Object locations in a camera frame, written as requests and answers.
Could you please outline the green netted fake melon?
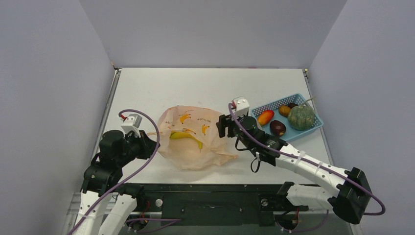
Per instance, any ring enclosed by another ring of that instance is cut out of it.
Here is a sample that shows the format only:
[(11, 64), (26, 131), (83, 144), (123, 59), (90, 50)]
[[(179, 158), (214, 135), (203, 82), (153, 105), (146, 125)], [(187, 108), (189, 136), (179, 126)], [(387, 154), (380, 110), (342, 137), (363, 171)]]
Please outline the green netted fake melon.
[(305, 131), (313, 126), (314, 110), (306, 105), (298, 105), (291, 109), (287, 116), (290, 126), (299, 131)]

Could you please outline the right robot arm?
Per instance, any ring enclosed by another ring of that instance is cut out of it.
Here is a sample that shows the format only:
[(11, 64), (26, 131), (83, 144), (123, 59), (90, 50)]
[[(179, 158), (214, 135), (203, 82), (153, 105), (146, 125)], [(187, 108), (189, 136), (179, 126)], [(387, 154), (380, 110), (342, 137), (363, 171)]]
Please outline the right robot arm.
[(242, 151), (249, 151), (260, 163), (292, 171), (313, 183), (303, 186), (286, 182), (276, 195), (277, 205), (282, 209), (291, 206), (317, 206), (332, 210), (340, 219), (359, 224), (368, 215), (366, 208), (374, 195), (364, 171), (351, 170), (321, 162), (278, 137), (259, 129), (251, 116), (233, 118), (220, 115), (216, 123), (219, 137), (235, 137), (242, 143)]

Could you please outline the yellow fake banana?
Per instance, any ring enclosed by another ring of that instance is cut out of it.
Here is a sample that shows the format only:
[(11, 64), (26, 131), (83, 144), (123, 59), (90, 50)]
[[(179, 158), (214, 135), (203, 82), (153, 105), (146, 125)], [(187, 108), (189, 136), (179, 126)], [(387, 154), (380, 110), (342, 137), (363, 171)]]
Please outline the yellow fake banana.
[(199, 149), (203, 149), (203, 143), (201, 141), (199, 141), (198, 139), (196, 139), (195, 137), (193, 137), (191, 134), (186, 133), (186, 132), (171, 132), (170, 134), (170, 139), (172, 140), (178, 140), (178, 139), (184, 139), (184, 138), (188, 138), (188, 139), (192, 139), (195, 142), (197, 142)]

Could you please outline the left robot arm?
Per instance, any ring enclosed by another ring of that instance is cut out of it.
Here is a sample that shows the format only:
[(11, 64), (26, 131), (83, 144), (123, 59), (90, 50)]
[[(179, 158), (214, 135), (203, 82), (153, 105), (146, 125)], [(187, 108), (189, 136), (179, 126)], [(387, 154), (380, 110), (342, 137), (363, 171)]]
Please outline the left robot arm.
[(143, 130), (110, 130), (99, 142), (99, 152), (85, 170), (78, 217), (70, 235), (116, 235), (129, 214), (146, 204), (144, 187), (122, 180), (123, 167), (135, 159), (147, 166), (160, 146)]

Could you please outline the dark red fake apple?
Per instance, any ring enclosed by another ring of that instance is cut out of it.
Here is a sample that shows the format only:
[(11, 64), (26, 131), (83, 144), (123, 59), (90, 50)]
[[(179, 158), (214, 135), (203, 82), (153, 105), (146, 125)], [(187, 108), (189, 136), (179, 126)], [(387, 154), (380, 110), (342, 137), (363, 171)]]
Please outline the dark red fake apple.
[(270, 132), (277, 137), (282, 137), (286, 133), (286, 126), (278, 120), (271, 121), (269, 128)]

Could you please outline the orange plastic bag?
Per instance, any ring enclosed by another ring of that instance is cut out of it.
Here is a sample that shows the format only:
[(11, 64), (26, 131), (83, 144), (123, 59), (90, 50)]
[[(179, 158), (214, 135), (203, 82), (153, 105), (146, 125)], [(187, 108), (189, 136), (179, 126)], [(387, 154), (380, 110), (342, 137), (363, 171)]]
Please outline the orange plastic bag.
[[(158, 120), (158, 153), (183, 170), (199, 170), (237, 159), (238, 155), (229, 152), (227, 140), (218, 135), (216, 123), (220, 115), (221, 112), (195, 106), (168, 108)], [(191, 134), (203, 143), (203, 149), (192, 139), (170, 139), (171, 132)]]

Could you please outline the orange red fake mango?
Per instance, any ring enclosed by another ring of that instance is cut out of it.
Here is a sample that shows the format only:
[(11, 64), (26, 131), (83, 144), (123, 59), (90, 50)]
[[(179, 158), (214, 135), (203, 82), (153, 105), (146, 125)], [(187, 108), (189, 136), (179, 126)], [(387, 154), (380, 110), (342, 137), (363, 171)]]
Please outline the orange red fake mango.
[(257, 117), (257, 121), (260, 126), (264, 126), (273, 119), (274, 115), (275, 113), (273, 110), (265, 110)]

